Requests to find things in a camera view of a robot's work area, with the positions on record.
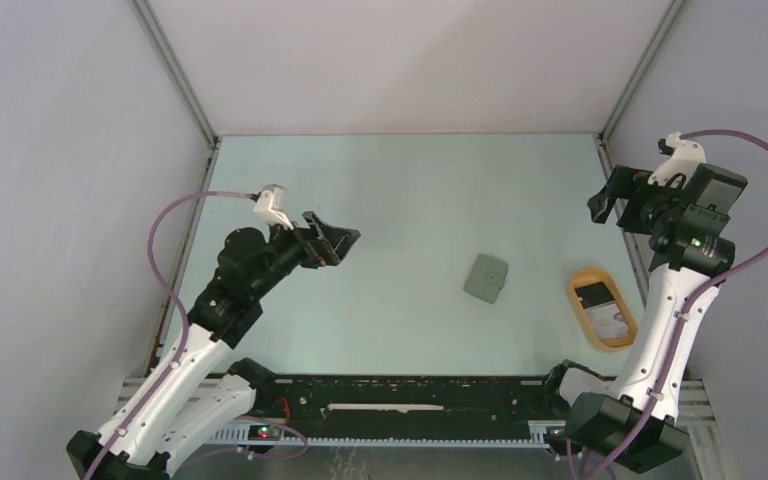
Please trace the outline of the white VIP card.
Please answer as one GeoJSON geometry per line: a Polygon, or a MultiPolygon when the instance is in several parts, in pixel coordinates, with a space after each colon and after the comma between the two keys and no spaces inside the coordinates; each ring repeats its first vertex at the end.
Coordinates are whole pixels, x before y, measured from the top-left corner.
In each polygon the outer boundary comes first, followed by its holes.
{"type": "Polygon", "coordinates": [[[630,327],[616,303],[586,310],[587,318],[595,336],[600,341],[626,338],[630,327]]]}

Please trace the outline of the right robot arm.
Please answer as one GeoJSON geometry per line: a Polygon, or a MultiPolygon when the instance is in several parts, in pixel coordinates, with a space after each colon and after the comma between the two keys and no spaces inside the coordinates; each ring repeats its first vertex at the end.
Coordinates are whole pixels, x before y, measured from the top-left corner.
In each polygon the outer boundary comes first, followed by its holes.
{"type": "Polygon", "coordinates": [[[654,251],[644,320],[613,381],[566,360],[544,378],[541,402],[563,418],[562,437],[635,473],[680,456],[690,443],[676,427],[684,369],[705,312],[719,293],[735,245],[720,234],[748,181],[708,164],[665,183],[647,170],[615,168],[587,207],[604,223],[617,200],[617,225],[646,235],[654,251]]]}

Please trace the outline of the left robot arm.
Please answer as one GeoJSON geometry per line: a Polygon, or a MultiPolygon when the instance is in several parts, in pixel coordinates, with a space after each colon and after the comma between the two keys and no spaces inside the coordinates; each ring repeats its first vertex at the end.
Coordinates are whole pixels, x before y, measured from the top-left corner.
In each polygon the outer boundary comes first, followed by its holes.
{"type": "Polygon", "coordinates": [[[187,315],[187,325],[126,404],[97,431],[79,431],[67,454],[82,479],[169,479],[209,437],[231,419],[264,416],[275,388],[246,373],[260,367],[234,363],[214,390],[188,401],[201,382],[229,357],[263,313],[262,299],[298,268],[339,265],[359,231],[329,225],[315,213],[303,226],[232,231],[217,268],[187,315]]]}

